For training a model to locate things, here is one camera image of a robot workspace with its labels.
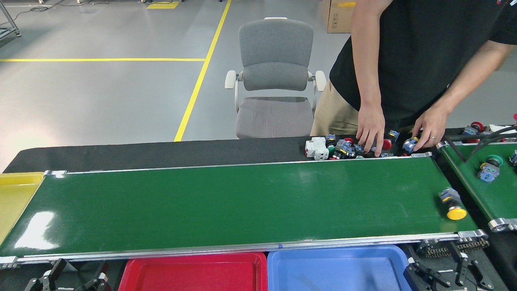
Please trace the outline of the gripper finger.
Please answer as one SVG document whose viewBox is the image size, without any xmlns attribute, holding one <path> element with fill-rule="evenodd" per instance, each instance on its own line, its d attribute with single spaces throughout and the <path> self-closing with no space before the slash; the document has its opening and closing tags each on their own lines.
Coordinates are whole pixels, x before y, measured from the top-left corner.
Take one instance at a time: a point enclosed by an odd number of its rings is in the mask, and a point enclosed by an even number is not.
<svg viewBox="0 0 517 291">
<path fill-rule="evenodd" d="M 56 291 L 56 281 L 67 266 L 67 260 L 57 260 L 53 268 L 45 272 L 40 278 L 32 278 L 25 287 L 25 291 Z"/>
<path fill-rule="evenodd" d="M 494 284 L 481 267 L 478 260 L 469 259 L 467 254 L 460 253 L 456 270 L 455 284 L 462 291 L 493 291 Z"/>
<path fill-rule="evenodd" d="M 99 266 L 93 279 L 79 287 L 76 287 L 75 291 L 110 291 L 110 285 L 106 274 L 108 269 L 109 265 Z"/>
<path fill-rule="evenodd" d="M 445 291 L 451 287 L 450 280 L 445 276 L 414 259 L 408 259 L 404 278 L 413 291 Z"/>
</svg>

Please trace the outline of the person's right hand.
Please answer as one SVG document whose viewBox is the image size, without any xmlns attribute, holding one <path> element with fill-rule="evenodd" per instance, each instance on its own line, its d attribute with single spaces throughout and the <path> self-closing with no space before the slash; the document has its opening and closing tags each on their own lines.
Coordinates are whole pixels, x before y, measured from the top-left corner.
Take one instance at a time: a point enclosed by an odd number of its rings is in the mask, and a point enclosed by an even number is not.
<svg viewBox="0 0 517 291">
<path fill-rule="evenodd" d="M 381 105 L 371 102 L 361 103 L 356 138 L 366 153 L 375 147 L 374 156 L 380 157 L 384 132 L 385 118 Z"/>
</svg>

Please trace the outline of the person's left hand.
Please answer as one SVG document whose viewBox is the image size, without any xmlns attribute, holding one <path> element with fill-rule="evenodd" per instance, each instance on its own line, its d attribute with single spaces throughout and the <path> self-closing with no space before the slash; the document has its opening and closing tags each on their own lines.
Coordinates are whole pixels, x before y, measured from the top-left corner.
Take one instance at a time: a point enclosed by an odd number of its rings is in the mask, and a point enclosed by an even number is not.
<svg viewBox="0 0 517 291">
<path fill-rule="evenodd" d="M 419 134 L 420 137 L 414 151 L 432 147 L 441 141 L 449 114 L 451 114 L 451 110 L 446 107 L 433 105 L 417 118 L 412 128 L 412 136 L 415 137 Z"/>
</svg>

